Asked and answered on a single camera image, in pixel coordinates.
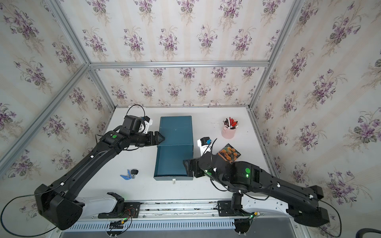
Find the teal top drawer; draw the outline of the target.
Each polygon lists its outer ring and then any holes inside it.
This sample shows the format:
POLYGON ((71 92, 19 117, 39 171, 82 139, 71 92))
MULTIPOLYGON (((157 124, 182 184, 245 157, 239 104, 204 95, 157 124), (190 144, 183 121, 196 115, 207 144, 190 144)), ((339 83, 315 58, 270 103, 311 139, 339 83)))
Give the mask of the teal top drawer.
POLYGON ((192 145, 159 146, 153 178, 161 180, 193 180, 188 176, 184 160, 193 158, 192 145))

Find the teal three-drawer cabinet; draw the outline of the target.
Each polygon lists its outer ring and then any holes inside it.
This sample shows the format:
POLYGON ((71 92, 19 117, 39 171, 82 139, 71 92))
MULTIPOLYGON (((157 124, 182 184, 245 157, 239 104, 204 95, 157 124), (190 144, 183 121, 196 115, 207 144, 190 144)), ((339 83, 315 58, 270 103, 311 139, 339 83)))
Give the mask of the teal three-drawer cabinet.
POLYGON ((192 118, 191 116, 161 117, 159 132, 165 141, 159 146, 192 145, 192 118))

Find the orange marigold seed bag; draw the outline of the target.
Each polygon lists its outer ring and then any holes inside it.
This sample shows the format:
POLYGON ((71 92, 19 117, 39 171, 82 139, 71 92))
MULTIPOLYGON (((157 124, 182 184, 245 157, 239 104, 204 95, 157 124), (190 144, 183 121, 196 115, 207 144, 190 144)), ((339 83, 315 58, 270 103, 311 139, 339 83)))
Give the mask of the orange marigold seed bag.
POLYGON ((229 143, 226 144, 217 154, 230 164, 235 162, 241 156, 241 153, 229 143))

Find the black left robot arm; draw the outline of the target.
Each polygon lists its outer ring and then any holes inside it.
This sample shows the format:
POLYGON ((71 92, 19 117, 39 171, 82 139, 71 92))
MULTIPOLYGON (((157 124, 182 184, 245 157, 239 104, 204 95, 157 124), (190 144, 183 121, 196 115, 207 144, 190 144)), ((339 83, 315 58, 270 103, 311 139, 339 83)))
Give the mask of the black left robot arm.
POLYGON ((104 165, 122 151, 130 151, 130 146, 140 149, 164 142, 165 137, 160 132, 148 130, 151 124, 148 116, 126 115, 123 124, 101 136, 93 150, 70 171, 52 184, 42 184, 35 189, 33 197, 38 214, 56 228, 66 230, 86 217, 87 212, 122 212, 124 199, 116 193, 109 192, 96 199, 96 202, 103 202, 99 210, 91 208, 90 202, 78 195, 104 165))

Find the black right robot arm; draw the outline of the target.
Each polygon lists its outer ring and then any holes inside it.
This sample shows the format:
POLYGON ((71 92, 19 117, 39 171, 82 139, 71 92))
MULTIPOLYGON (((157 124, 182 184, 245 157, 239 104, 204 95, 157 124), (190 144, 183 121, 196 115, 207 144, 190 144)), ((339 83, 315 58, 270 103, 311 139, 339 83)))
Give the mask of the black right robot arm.
POLYGON ((298 224, 321 228, 330 222, 328 211, 319 206, 323 199, 320 186, 301 187, 277 178, 260 167, 244 162, 228 162, 219 155, 206 152, 200 158, 184 160, 187 175, 200 178, 207 176, 212 183, 221 184, 232 193, 230 201, 217 202, 220 216, 239 217, 236 223, 238 233, 246 232, 258 212, 245 209, 244 195, 260 193, 266 198, 275 198, 287 204, 285 212, 298 224))

